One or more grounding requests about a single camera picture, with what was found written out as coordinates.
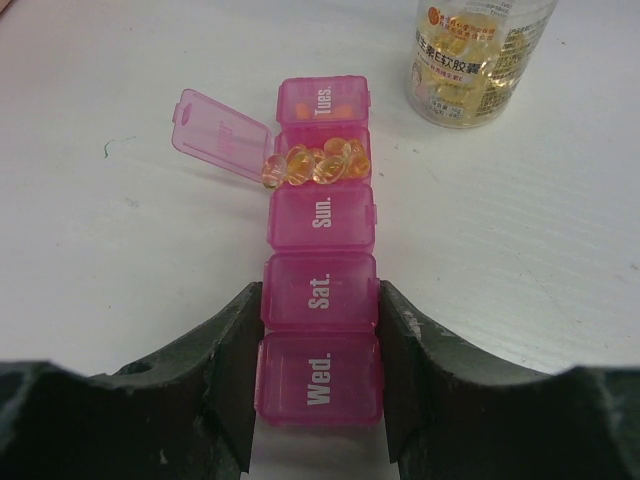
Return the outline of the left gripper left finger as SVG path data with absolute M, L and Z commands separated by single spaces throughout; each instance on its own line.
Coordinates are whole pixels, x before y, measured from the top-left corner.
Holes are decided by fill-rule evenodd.
M 237 479 L 250 465 L 262 286 L 114 374 L 1 366 L 5 479 Z

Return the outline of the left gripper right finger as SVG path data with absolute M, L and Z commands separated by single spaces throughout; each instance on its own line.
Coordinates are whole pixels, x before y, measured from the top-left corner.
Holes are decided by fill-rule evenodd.
M 389 457 L 404 479 L 635 479 L 639 371 L 549 375 L 421 313 L 391 282 L 377 336 Z

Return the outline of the pink pill organizer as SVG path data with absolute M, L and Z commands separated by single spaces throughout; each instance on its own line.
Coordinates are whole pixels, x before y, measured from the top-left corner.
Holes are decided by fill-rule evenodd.
M 370 107 L 367 80 L 343 75 L 283 81 L 278 133 L 192 89 L 174 109 L 178 151 L 271 193 L 254 405 L 273 425 L 382 415 Z

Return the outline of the glass pill bottle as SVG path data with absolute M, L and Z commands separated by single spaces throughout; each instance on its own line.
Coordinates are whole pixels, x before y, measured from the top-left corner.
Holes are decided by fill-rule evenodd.
M 508 105 L 557 6 L 547 1 L 420 1 L 406 91 L 426 120 L 473 128 Z

